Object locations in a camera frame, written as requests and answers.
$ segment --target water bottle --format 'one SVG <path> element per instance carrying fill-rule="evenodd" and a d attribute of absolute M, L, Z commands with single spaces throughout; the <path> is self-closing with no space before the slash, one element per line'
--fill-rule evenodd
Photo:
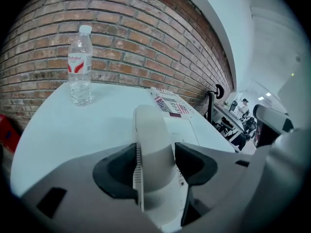
<path fill-rule="evenodd" d="M 73 102 L 79 106 L 91 102 L 92 27 L 82 25 L 68 50 L 68 79 Z"/>

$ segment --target brick wall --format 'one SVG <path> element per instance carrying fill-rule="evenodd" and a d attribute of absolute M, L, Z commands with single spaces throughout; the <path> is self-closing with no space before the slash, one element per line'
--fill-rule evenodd
<path fill-rule="evenodd" d="M 67 79 L 68 46 L 91 25 L 92 80 L 160 87 L 199 112 L 215 84 L 233 89 L 222 45 L 188 0 L 31 0 L 3 43 L 0 113 L 24 128 L 42 102 Z"/>

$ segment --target cardboard box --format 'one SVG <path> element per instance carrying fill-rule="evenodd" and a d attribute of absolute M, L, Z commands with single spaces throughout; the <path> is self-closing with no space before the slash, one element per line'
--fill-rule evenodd
<path fill-rule="evenodd" d="M 150 94 L 160 109 L 164 112 L 176 114 L 194 114 L 193 109 L 186 101 L 177 94 L 160 88 L 151 87 Z"/>

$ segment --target desk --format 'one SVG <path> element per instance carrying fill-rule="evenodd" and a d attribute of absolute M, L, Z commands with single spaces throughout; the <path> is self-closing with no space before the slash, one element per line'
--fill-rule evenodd
<path fill-rule="evenodd" d="M 238 120 L 233 114 L 231 114 L 228 110 L 221 108 L 218 105 L 214 105 L 215 111 L 224 116 L 236 129 L 237 133 L 230 138 L 230 142 L 232 142 L 240 133 L 244 132 L 243 125 L 240 120 Z"/>
<path fill-rule="evenodd" d="M 133 111 L 140 104 L 157 106 L 149 89 L 103 83 L 92 83 L 91 89 L 92 103 L 78 107 L 64 83 L 32 117 L 12 164 L 11 189 L 18 197 L 65 161 L 133 143 Z M 191 123 L 200 146 L 234 152 L 199 113 Z"/>

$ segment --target bottle cap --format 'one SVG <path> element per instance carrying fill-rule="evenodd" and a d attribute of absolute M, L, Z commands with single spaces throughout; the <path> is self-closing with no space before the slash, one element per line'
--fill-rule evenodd
<path fill-rule="evenodd" d="M 81 25 L 79 28 L 79 32 L 81 33 L 91 33 L 92 32 L 92 27 L 88 25 Z"/>

